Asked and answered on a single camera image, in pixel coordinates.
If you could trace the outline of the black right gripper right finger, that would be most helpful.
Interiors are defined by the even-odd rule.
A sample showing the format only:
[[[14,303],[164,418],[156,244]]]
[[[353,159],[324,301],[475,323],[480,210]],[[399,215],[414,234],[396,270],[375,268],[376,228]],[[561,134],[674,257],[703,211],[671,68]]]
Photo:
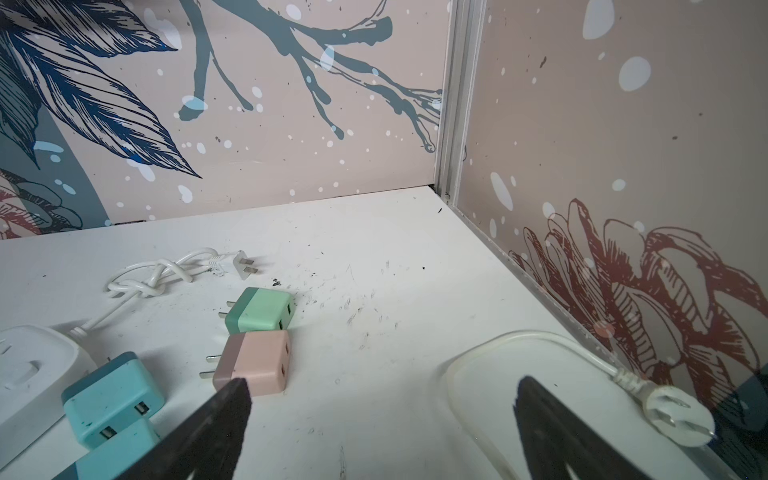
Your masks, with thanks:
[[[519,382],[514,413],[534,480],[648,477],[533,377]]]

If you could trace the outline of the pink USB charger plug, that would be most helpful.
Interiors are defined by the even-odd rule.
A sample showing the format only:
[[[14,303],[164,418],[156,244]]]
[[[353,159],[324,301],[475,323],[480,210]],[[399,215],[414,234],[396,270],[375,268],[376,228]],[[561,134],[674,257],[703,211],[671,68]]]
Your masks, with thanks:
[[[291,341],[287,330],[231,335],[222,352],[206,357],[215,368],[199,373],[221,390],[231,380],[244,379],[252,397],[283,392],[288,382]]]

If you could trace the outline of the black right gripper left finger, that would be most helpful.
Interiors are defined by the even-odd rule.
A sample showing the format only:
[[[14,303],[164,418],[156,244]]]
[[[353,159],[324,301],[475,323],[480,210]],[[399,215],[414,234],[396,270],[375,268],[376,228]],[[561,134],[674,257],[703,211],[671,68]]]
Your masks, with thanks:
[[[231,479],[251,413],[243,379],[229,381],[121,479]]]

